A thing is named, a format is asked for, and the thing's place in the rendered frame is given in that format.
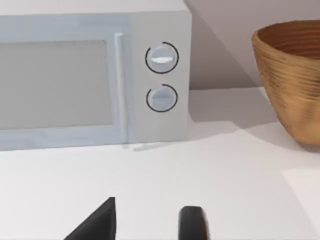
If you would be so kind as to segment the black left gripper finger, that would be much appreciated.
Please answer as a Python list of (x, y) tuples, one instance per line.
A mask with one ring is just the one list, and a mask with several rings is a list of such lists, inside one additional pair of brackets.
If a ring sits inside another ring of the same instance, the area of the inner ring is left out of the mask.
[(116, 198), (109, 197), (63, 240), (116, 240)]

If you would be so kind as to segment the black rounded object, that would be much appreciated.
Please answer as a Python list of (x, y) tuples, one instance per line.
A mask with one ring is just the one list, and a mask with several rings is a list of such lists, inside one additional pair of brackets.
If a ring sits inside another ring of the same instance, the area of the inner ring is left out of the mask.
[(200, 206), (184, 206), (179, 211), (178, 240), (210, 240), (208, 222)]

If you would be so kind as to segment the pale microwave oven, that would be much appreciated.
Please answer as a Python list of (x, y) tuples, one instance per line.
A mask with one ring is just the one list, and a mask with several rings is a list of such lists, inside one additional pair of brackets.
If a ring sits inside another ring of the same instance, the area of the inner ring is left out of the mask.
[[(177, 141), (187, 135), (192, 15), (184, 0), (0, 0), (0, 16), (60, 14), (125, 14), (130, 19), (130, 43), (125, 59), (127, 142)], [(145, 54), (162, 42), (179, 52), (174, 70), (156, 74)], [(176, 106), (155, 112), (146, 103), (149, 89), (162, 84), (178, 94)]]

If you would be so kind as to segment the pale round microwave knob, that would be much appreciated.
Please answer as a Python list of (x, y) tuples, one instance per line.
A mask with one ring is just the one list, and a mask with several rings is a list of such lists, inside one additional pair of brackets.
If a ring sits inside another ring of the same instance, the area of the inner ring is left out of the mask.
[(170, 42), (163, 41), (156, 47), (149, 47), (145, 53), (145, 64), (148, 69), (160, 75), (173, 71), (179, 60), (179, 51)]
[(146, 104), (154, 112), (165, 113), (172, 110), (178, 102), (178, 93), (174, 87), (162, 84), (155, 89), (149, 89), (146, 94)]

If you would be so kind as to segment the microwave door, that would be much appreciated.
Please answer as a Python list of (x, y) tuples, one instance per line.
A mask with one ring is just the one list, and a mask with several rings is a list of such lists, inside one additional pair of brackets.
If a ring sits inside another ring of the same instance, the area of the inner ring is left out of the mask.
[(123, 13), (0, 15), (0, 151), (123, 144), (115, 33)]

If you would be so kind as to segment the wooden bowl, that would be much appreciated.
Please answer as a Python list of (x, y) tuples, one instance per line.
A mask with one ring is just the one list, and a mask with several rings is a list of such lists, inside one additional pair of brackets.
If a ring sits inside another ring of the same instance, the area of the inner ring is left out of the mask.
[(297, 142), (320, 145), (320, 19), (274, 23), (251, 42), (279, 122)]

